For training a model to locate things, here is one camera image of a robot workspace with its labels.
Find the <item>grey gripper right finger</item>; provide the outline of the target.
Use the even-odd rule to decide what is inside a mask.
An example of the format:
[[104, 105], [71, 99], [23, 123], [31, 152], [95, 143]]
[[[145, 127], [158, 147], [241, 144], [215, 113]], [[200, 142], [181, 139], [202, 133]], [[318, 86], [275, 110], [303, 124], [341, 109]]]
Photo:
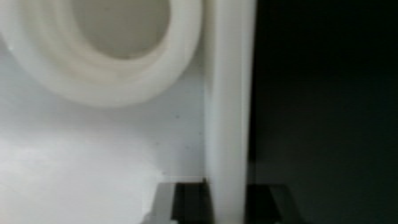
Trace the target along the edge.
[[246, 186], [245, 224], [305, 224], [286, 185]]

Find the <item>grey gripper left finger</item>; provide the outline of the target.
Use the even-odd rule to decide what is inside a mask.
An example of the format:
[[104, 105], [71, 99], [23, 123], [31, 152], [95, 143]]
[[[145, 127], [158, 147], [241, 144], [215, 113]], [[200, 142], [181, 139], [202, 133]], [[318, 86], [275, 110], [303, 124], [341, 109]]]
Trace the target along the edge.
[[204, 182], [161, 183], [140, 224], [207, 224], [207, 186]]

